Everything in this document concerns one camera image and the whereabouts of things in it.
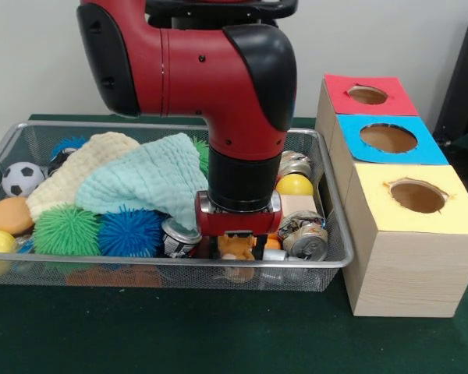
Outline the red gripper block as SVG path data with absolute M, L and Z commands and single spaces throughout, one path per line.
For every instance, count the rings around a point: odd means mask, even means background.
M 228 232 L 250 232 L 256 236 L 255 259 L 262 260 L 268 236 L 276 231 L 282 211 L 257 213 L 205 213 L 196 211 L 197 225 L 202 235 L 210 236 L 210 258 L 220 259 L 218 237 Z

